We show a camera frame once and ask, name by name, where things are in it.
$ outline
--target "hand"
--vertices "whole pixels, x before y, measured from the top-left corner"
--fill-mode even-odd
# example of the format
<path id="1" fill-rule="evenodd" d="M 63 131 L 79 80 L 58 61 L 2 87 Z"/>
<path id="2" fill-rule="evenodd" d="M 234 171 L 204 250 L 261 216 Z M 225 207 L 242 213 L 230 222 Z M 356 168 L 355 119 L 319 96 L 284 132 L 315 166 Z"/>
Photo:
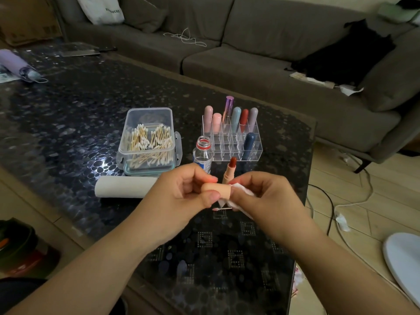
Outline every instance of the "hand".
<path id="1" fill-rule="evenodd" d="M 147 242 L 147 252 L 174 238 L 199 211 L 220 199 L 217 191 L 200 193 L 203 183 L 217 182 L 199 165 L 191 163 L 160 175 L 153 187 L 124 221 Z"/>
<path id="2" fill-rule="evenodd" d="M 248 188 L 256 197 L 232 188 L 230 200 L 248 212 L 265 233 L 287 249 L 299 229 L 314 224 L 285 177 L 251 171 L 229 182 L 235 183 Z"/>

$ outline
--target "cardboard box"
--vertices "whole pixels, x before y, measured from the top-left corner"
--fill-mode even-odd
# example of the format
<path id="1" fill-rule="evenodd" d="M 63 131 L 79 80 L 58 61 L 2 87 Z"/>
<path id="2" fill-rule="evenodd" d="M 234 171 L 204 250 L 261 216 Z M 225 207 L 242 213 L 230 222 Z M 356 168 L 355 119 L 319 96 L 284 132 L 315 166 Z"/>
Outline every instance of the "cardboard box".
<path id="1" fill-rule="evenodd" d="M 0 39 L 12 46 L 61 36 L 51 0 L 0 0 Z"/>

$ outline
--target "person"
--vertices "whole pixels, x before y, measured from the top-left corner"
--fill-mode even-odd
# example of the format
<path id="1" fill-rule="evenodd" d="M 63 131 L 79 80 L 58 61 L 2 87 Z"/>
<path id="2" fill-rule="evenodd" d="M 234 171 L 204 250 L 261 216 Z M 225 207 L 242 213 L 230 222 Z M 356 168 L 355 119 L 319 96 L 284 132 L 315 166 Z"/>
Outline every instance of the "person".
<path id="1" fill-rule="evenodd" d="M 192 217 L 220 198 L 217 191 L 200 192 L 206 182 L 217 178 L 197 164 L 163 173 L 118 227 L 7 314 L 109 314 L 146 254 L 175 237 Z M 318 228 L 285 177 L 248 172 L 230 183 L 240 183 L 257 195 L 232 188 L 231 200 L 296 259 L 328 314 L 420 314 Z"/>

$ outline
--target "black coffee table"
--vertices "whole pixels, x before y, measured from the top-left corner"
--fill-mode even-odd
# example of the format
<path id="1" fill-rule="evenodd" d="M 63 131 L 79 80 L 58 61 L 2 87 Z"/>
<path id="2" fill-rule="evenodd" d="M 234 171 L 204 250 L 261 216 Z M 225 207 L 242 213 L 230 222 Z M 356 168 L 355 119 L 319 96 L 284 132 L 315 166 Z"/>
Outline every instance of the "black coffee table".
<path id="1" fill-rule="evenodd" d="M 57 44 L 19 51 L 49 82 L 0 85 L 0 165 L 99 239 L 139 202 L 94 194 L 99 176 L 123 174 L 115 155 L 126 112 L 170 107 L 186 164 L 192 161 L 204 107 L 223 111 L 228 92 L 173 73 L 152 72 L 118 55 L 55 56 L 83 47 Z M 305 202 L 315 121 L 230 94 L 236 106 L 259 109 L 264 151 L 254 170 L 286 176 Z M 212 174 L 221 180 L 226 165 L 213 163 Z M 243 165 L 236 174 L 247 168 Z M 150 253 L 136 273 L 188 314 L 286 314 L 294 260 L 244 214 L 204 210 Z"/>

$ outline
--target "paper towel roll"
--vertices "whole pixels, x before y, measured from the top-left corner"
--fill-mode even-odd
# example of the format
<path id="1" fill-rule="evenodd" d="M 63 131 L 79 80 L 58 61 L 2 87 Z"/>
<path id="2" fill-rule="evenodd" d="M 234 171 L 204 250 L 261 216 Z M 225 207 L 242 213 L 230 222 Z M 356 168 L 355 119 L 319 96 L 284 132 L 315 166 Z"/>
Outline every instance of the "paper towel roll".
<path id="1" fill-rule="evenodd" d="M 99 198 L 144 198 L 155 184 L 155 177 L 100 176 L 95 185 Z"/>

